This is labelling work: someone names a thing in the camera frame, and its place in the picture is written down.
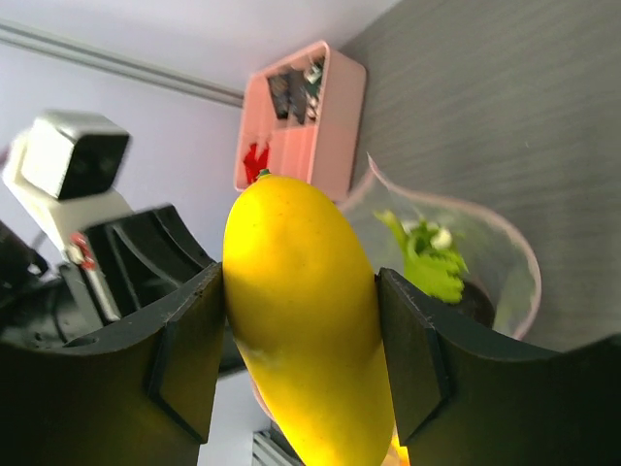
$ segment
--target pink bin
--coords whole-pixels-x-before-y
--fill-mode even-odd
[[[324,58],[315,121],[277,119],[268,77],[289,68],[305,70]],[[258,153],[269,144],[272,173],[310,183],[334,201],[349,191],[367,72],[359,63],[318,42],[250,77],[245,90],[235,166],[235,188],[248,187],[244,159],[250,145]]]

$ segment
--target table surface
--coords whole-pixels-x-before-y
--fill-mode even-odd
[[[615,0],[404,0],[343,48],[369,70],[354,182],[369,152],[514,223],[543,281],[527,341],[550,349],[621,332],[620,20]]]

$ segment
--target transparent bowl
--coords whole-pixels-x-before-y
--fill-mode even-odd
[[[484,291],[496,309],[494,330],[524,338],[539,310],[541,274],[530,245],[505,218],[471,202],[397,186],[370,157],[367,173],[339,208],[376,270],[388,267],[403,274],[403,258],[374,212],[390,210],[404,221],[424,217],[447,227],[468,265],[465,280]]]

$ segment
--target yellow squash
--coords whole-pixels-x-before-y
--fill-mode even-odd
[[[379,466],[394,428],[373,268],[315,187],[264,175],[229,215],[228,317],[249,373],[307,466]]]

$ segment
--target pink plastic box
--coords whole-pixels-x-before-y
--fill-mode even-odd
[[[288,68],[307,69],[323,57],[316,121],[277,119],[268,77]],[[367,72],[352,59],[318,42],[250,77],[245,90],[235,167],[235,188],[248,187],[244,158],[250,145],[269,144],[268,168],[318,187],[332,200],[346,198],[358,138]]]

